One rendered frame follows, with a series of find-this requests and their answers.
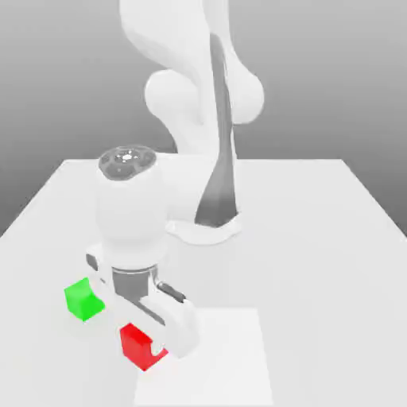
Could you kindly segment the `small green cube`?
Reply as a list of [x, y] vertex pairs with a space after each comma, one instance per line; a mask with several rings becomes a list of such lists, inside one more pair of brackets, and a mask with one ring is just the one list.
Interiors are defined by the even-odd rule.
[[64, 289], [68, 311], [79, 320], [87, 321], [105, 309], [105, 304], [91, 289], [85, 277]]

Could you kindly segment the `small red cube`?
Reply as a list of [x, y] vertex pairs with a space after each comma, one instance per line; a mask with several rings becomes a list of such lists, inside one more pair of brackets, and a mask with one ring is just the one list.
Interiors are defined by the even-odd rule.
[[142, 371], [147, 371], [168, 354], [164, 347], [153, 353], [153, 340], [133, 324], [120, 329], [120, 339], [123, 354]]

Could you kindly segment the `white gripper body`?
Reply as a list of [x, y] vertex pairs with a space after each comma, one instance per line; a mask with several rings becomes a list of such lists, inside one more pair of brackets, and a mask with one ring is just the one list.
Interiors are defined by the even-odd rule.
[[152, 277], [147, 280], [147, 294], [131, 300], [117, 294], [113, 283], [97, 273], [91, 273], [89, 281], [96, 296], [113, 312], [117, 322], [133, 324], [151, 338], [154, 346], [161, 346], [180, 359], [199, 344], [199, 327], [192, 302], [185, 299], [180, 303], [161, 291]]

